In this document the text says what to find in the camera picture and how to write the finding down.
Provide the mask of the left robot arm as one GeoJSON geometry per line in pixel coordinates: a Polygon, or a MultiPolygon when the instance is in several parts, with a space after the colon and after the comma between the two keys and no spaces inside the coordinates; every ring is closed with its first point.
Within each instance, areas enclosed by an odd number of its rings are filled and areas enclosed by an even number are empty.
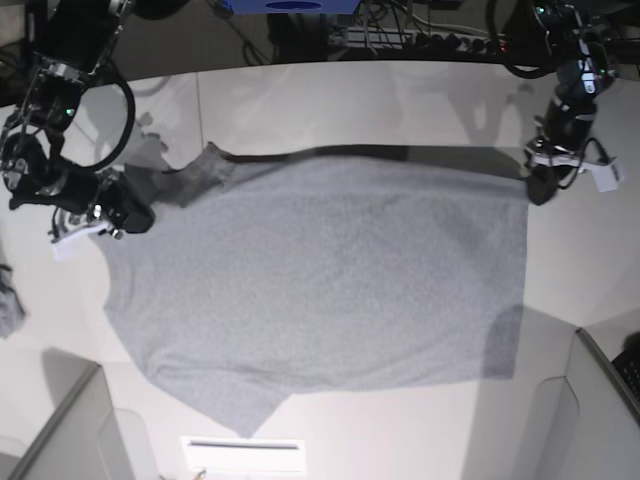
{"type": "Polygon", "coordinates": [[[496,24],[498,3],[489,1],[485,22],[502,65],[527,80],[555,74],[545,114],[535,118],[535,136],[524,146],[526,191],[529,201],[541,206],[569,189],[582,173],[589,173],[601,192],[616,190],[624,180],[616,157],[593,133],[596,98],[617,78],[601,35],[591,16],[568,1],[530,1],[531,22],[547,50],[539,67],[524,70],[510,58],[496,24]]]}

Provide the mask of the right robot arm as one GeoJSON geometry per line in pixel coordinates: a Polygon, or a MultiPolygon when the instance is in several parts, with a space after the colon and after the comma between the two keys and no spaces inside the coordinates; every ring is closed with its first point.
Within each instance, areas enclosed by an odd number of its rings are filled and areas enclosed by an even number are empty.
{"type": "Polygon", "coordinates": [[[155,221],[126,176],[113,169],[136,123],[134,94],[111,59],[131,1],[61,1],[34,51],[26,91],[1,130],[1,178],[8,207],[53,206],[113,236],[142,234],[155,221]],[[126,119],[111,152],[91,165],[62,149],[84,94],[102,80],[121,90],[126,119]]]}

